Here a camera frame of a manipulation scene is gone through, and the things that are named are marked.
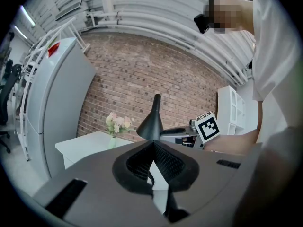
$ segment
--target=ceiling light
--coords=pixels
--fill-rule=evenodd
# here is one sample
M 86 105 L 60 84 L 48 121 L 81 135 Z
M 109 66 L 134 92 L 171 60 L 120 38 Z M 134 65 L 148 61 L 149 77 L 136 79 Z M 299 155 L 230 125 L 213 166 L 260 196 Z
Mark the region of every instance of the ceiling light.
M 27 39 L 27 37 L 20 31 L 20 29 L 18 29 L 16 25 L 14 25 L 14 27 L 25 39 Z
M 22 5 L 20 6 L 20 9 L 24 13 L 24 15 L 28 19 L 28 21 L 32 24 L 32 26 L 35 26 L 34 21 L 31 19 L 31 17 L 28 15 L 28 13 L 26 12 L 25 8 Z

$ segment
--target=brick wall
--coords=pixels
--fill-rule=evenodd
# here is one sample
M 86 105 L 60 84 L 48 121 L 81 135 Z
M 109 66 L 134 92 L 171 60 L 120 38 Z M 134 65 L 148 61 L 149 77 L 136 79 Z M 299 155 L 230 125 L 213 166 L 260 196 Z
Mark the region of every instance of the brick wall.
M 97 73 L 81 111 L 78 136 L 106 132 L 110 112 L 135 119 L 135 129 L 161 94 L 160 115 L 165 129 L 188 125 L 207 111 L 216 113 L 217 89 L 226 80 L 204 61 L 183 50 L 138 35 L 90 33 L 87 54 Z M 136 132 L 120 135 L 138 141 Z

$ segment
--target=floor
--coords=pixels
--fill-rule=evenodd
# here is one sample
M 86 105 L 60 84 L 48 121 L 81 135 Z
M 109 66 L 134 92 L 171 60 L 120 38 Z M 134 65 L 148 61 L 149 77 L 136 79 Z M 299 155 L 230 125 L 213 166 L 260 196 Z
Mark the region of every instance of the floor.
M 14 134 L 14 125 L 12 118 L 11 102 L 8 102 L 9 120 L 1 131 L 8 131 L 10 139 L 2 136 L 2 140 L 8 145 L 11 153 L 8 154 L 3 146 L 0 146 L 1 163 L 16 188 L 20 188 L 28 195 L 33 196 L 36 191 L 44 184 L 37 172 L 32 168 L 30 162 L 25 160 L 22 147 L 17 135 Z

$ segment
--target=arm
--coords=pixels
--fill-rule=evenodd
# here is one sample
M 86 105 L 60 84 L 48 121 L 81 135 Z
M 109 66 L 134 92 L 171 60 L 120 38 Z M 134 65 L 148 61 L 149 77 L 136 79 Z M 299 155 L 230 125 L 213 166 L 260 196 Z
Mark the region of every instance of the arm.
M 243 135 L 220 135 L 206 143 L 204 150 L 246 155 L 258 139 L 263 118 L 262 102 L 258 101 L 258 124 L 255 130 Z

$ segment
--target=office chair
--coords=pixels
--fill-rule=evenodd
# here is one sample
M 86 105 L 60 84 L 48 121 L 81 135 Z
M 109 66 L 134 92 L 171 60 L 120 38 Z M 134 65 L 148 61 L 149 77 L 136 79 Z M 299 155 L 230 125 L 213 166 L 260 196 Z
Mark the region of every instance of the office chair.
M 22 65 L 16 64 L 12 68 L 12 73 L 10 74 L 6 84 L 4 85 L 1 93 L 0 93 L 0 125 L 6 125 L 6 122 L 8 121 L 8 98 L 10 91 L 12 90 L 13 86 L 15 85 L 17 79 L 19 78 L 19 75 L 21 74 Z M 7 131 L 0 131 L 0 136 L 6 135 L 6 137 L 9 139 L 10 135 Z M 7 144 L 3 142 L 3 140 L 0 138 L 0 144 L 3 145 L 6 148 L 6 152 L 10 153 L 10 149 L 8 148 Z

